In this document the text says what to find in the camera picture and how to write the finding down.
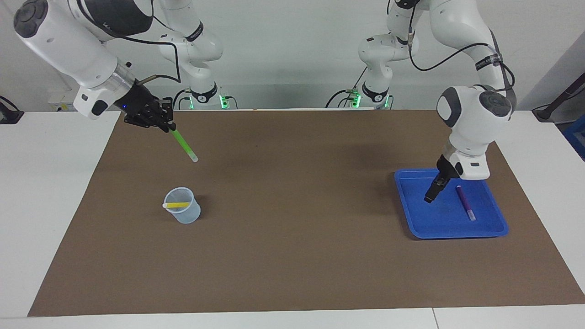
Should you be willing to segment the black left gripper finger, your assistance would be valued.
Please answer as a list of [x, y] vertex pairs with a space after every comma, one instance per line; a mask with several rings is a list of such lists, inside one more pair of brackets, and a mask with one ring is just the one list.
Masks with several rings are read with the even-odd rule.
[[424, 201], [429, 204], [434, 202], [437, 196], [446, 188], [449, 181], [451, 181], [450, 178], [435, 178], [424, 196]]

